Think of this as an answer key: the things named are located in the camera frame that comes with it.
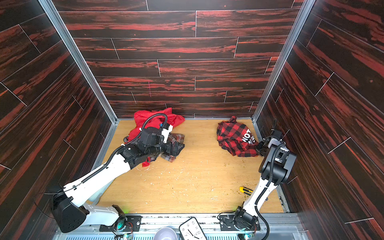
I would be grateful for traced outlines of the plain red cloth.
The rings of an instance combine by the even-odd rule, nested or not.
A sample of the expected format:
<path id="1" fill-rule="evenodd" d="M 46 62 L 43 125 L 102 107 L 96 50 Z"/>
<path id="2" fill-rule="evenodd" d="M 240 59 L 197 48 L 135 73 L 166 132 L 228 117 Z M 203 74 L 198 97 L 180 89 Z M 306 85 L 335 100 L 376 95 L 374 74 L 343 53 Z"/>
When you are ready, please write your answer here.
<path id="1" fill-rule="evenodd" d="M 177 127 L 185 121 L 185 118 L 183 116 L 173 114 L 172 108 L 166 108 L 158 112 L 150 112 L 145 110 L 137 111 L 136 113 L 134 113 L 134 120 L 136 123 L 136 127 L 130 131 L 128 136 L 124 138 L 124 143 L 127 144 L 128 142 L 132 141 L 141 132 L 142 126 L 145 123 L 145 121 L 149 117 L 159 113 L 166 114 L 168 117 L 167 123 L 172 125 L 173 127 Z M 149 123 L 147 123 L 146 128 L 155 127 L 159 129 L 160 125 L 164 122 L 164 120 L 165 120 L 165 117 L 163 116 L 154 117 L 149 121 Z M 184 140 L 185 140 L 185 135 L 171 133 L 168 137 L 167 143 L 171 142 L 172 144 L 175 144 L 177 142 L 179 144 L 184 144 Z M 174 162 L 177 156 L 170 155 L 170 154 L 160 154 L 160 157 L 172 163 Z M 150 162 L 153 162 L 156 159 L 157 157 L 147 158 L 147 160 L 144 163 L 142 163 L 142 167 L 148 167 L 150 165 Z"/>

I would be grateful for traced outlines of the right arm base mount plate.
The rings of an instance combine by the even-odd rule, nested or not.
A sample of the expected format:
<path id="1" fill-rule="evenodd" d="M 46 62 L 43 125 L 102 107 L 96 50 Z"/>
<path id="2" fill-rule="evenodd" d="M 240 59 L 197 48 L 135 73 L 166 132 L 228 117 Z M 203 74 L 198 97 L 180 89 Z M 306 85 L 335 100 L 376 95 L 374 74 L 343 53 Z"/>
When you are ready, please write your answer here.
<path id="1" fill-rule="evenodd" d="M 259 231 L 259 220 L 247 213 L 220 213 L 217 216 L 221 231 Z"/>

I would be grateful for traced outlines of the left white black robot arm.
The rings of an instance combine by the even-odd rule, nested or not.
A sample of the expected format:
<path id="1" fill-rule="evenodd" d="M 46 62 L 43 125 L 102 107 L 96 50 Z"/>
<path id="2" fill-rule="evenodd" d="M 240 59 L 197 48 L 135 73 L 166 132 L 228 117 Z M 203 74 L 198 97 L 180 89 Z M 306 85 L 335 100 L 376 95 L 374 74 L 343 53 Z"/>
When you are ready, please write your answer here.
<path id="1" fill-rule="evenodd" d="M 184 144 L 169 140 L 172 130 L 166 114 L 153 114 L 144 122 L 140 133 L 132 141 L 115 149 L 103 165 L 55 193 L 52 214 L 61 232 L 69 233 L 87 225 L 124 230 L 127 225 L 126 214 L 119 206 L 92 206 L 87 204 L 87 200 L 100 193 L 114 179 L 150 158 L 159 155 L 178 156 Z"/>

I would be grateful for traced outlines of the multicolour plaid flannel shirt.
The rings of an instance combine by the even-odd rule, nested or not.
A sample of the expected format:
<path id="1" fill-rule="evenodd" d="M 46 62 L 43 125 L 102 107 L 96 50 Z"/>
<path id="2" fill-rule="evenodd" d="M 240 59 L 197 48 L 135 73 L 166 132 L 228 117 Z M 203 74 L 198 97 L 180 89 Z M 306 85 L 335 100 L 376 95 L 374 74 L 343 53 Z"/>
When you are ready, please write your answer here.
<path id="1" fill-rule="evenodd" d="M 160 156 L 170 163 L 174 162 L 185 147 L 184 140 L 185 135 L 170 134 L 166 145 L 166 151 Z"/>

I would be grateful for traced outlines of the white analog clock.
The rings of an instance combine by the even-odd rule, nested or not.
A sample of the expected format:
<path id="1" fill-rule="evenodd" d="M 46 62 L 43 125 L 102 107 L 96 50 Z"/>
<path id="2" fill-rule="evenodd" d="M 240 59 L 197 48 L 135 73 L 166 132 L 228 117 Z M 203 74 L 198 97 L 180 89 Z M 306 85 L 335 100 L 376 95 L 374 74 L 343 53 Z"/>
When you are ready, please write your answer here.
<path id="1" fill-rule="evenodd" d="M 183 240 L 207 240 L 200 224 L 192 217 L 179 226 L 179 232 Z"/>

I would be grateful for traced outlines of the white round bowl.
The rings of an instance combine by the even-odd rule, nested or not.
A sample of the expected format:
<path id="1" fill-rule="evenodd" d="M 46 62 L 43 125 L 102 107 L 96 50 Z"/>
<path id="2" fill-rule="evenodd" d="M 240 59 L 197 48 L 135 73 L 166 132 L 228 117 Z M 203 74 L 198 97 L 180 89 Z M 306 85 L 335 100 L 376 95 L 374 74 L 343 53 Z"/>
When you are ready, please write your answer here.
<path id="1" fill-rule="evenodd" d="M 179 237 L 177 233 L 172 228 L 169 228 L 169 227 L 164 227 L 159 229 L 153 237 L 153 240 L 178 240 L 178 239 Z"/>

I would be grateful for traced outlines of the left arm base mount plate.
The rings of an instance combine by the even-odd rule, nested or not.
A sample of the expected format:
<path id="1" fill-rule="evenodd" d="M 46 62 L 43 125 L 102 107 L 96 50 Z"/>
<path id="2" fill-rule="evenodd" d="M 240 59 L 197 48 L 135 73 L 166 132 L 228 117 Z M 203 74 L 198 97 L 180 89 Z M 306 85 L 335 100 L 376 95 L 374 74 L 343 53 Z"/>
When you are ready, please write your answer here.
<path id="1" fill-rule="evenodd" d="M 100 232 L 138 232 L 141 227 L 142 216 L 140 215 L 128 215 L 123 220 L 119 217 L 118 220 L 111 226 L 101 225 L 99 228 Z"/>

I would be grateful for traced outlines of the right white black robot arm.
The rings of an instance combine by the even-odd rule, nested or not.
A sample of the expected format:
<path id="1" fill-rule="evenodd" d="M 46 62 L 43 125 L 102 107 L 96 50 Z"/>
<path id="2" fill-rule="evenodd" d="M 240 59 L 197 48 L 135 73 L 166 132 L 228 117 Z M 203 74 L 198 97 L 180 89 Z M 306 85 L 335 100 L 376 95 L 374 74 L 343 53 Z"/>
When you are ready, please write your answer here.
<path id="1" fill-rule="evenodd" d="M 297 155 L 288 149 L 283 141 L 283 133 L 276 129 L 277 119 L 274 119 L 271 134 L 257 145 L 257 151 L 264 157 L 259 173 L 259 183 L 251 196 L 238 207 L 233 218 L 234 226 L 240 230 L 257 230 L 259 220 L 266 225 L 264 240 L 270 235 L 270 225 L 261 215 L 260 209 L 269 194 L 279 185 L 287 182 Z"/>

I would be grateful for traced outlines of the red black buffalo check shirt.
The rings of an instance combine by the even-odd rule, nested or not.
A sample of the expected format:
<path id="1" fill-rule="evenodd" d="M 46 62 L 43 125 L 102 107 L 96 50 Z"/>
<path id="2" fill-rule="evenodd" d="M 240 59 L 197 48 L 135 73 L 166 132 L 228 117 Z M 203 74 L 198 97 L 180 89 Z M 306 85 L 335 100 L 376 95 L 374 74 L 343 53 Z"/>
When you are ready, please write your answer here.
<path id="1" fill-rule="evenodd" d="M 217 140 L 219 146 L 232 156 L 245 158 L 259 155 L 256 150 L 259 143 L 245 124 L 237 122 L 236 116 L 218 123 Z"/>

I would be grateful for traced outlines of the yellow utility knife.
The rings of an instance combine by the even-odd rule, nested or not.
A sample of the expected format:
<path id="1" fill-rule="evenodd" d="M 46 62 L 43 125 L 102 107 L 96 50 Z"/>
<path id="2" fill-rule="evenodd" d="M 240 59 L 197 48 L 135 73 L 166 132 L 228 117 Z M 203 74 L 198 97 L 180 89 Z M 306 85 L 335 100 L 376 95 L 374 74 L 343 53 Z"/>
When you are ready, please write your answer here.
<path id="1" fill-rule="evenodd" d="M 239 190 L 247 196 L 251 196 L 253 194 L 253 190 L 246 187 L 239 187 Z"/>

